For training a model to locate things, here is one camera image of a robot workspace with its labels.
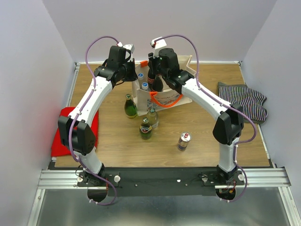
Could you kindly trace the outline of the cola glass bottle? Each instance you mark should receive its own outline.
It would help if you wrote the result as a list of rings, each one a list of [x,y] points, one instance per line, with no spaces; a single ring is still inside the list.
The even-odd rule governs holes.
[[[147,74],[147,83],[148,83],[148,86],[150,89],[152,89],[154,80],[155,80],[155,73],[153,72],[153,70],[151,68],[149,68],[148,74]]]
[[[160,75],[155,76],[155,79],[154,79],[153,84],[151,86],[151,90],[156,91],[156,92],[162,92],[163,91],[163,82],[162,82],[162,79],[161,79]]]

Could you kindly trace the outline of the clear plastic water bottle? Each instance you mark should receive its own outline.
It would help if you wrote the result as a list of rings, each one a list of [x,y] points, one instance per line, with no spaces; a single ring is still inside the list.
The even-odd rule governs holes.
[[[140,84],[142,84],[144,82],[144,74],[143,73],[138,74],[138,81]]]

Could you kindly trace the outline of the blue label water bottle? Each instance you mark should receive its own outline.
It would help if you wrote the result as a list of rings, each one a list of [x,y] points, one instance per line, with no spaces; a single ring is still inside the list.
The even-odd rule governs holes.
[[[151,91],[147,82],[142,83],[142,90],[147,91],[147,92]]]

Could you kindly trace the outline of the beige canvas tote bag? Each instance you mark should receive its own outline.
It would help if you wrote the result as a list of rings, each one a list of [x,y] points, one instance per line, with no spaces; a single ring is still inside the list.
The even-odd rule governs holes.
[[[180,69],[186,70],[194,76],[196,74],[196,71],[189,67],[191,58],[192,55],[178,56],[178,63]],[[149,67],[147,66],[147,63],[143,63],[142,61],[140,62],[140,64],[135,66],[136,74],[143,74],[143,82],[146,82],[148,70]],[[168,108],[192,102],[192,100],[188,97],[179,98],[180,94],[175,90],[170,89],[163,80],[163,91],[158,92],[154,96],[157,102],[153,102],[149,92],[143,90],[139,82],[139,80],[132,82],[132,97],[137,107],[138,116],[146,115],[150,108],[155,108],[156,111],[167,109],[165,107],[157,105],[157,102],[162,105],[169,106]]]

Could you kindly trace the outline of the green glass bottle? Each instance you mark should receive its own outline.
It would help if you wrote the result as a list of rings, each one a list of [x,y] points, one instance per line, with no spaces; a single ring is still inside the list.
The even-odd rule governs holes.
[[[126,101],[124,105],[125,114],[128,118],[135,118],[137,116],[137,107],[130,94],[126,94]]]

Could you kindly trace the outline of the clear glass soda bottle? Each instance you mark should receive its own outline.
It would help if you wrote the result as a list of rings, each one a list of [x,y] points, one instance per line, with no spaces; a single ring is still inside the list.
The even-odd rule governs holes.
[[[151,108],[147,113],[147,118],[149,121],[149,124],[152,126],[153,129],[158,127],[158,113],[154,108]]]

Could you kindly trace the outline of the red bull energy can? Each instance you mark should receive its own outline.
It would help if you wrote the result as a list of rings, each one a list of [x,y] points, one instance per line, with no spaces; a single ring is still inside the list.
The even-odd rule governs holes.
[[[177,144],[177,148],[181,151],[185,151],[189,142],[191,141],[191,134],[189,132],[183,132],[180,135],[178,144]]]

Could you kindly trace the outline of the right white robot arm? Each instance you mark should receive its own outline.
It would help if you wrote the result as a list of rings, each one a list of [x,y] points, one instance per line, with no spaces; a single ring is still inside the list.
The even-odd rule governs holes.
[[[228,184],[238,169],[235,145],[244,127],[242,106],[238,103],[231,105],[200,85],[191,69],[180,68],[172,48],[163,48],[157,55],[149,53],[148,60],[154,75],[160,75],[169,88],[199,104],[216,120],[213,136],[219,143],[220,151],[216,178],[219,183]]]

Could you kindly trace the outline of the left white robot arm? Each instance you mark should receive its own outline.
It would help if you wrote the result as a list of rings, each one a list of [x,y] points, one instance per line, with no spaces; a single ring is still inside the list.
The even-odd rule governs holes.
[[[104,178],[104,164],[96,156],[95,135],[91,125],[95,114],[105,97],[120,81],[135,81],[135,60],[133,44],[111,46],[108,58],[92,73],[92,81],[85,95],[69,113],[58,119],[61,143],[68,147],[74,160],[88,173],[88,180],[94,186],[101,185]]]

